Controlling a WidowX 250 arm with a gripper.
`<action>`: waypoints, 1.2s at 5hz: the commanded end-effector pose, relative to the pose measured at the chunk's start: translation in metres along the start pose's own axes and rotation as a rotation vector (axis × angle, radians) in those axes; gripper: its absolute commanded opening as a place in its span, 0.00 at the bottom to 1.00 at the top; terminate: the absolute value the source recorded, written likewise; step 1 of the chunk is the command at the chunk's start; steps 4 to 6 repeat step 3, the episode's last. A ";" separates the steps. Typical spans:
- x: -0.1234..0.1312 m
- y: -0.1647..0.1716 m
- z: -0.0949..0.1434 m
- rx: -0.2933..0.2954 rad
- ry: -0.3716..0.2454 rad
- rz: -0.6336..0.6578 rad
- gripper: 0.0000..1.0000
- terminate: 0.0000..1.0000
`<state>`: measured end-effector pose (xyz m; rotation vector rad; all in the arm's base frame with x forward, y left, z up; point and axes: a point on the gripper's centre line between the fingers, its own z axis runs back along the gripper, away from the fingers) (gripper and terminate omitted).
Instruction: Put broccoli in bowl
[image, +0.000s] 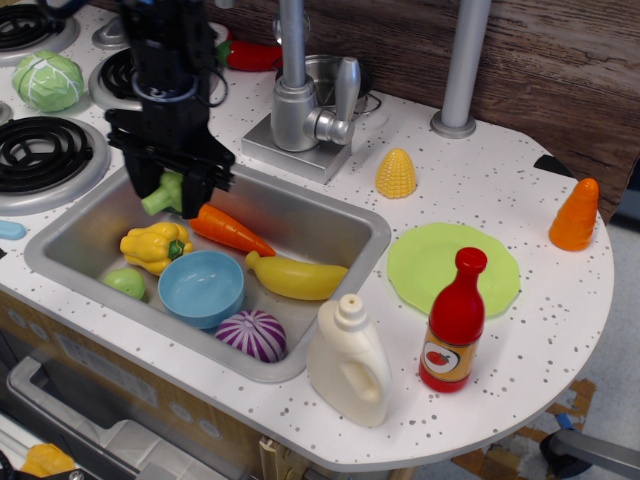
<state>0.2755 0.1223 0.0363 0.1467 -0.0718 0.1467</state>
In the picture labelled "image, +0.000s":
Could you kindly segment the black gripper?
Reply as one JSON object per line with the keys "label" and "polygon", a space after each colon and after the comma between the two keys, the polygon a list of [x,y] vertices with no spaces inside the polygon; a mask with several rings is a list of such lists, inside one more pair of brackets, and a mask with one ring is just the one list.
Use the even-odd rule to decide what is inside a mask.
{"label": "black gripper", "polygon": [[[139,198],[159,187],[165,170],[178,172],[185,175],[181,215],[193,219],[214,188],[230,188],[235,156],[209,131],[209,109],[198,100],[144,100],[141,111],[110,109],[105,119],[111,127],[109,143],[122,151]],[[198,166],[205,171],[192,170]]]}

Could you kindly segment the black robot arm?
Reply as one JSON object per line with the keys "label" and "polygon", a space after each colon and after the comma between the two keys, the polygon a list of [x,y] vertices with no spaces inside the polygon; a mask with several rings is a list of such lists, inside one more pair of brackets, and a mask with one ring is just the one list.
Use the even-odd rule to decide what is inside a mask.
{"label": "black robot arm", "polygon": [[110,109],[111,146],[122,151],[139,197],[168,170],[181,174],[180,212],[192,219],[214,189],[232,183],[234,154],[209,131],[215,32],[201,1],[124,1],[119,14],[135,71],[138,111]]}

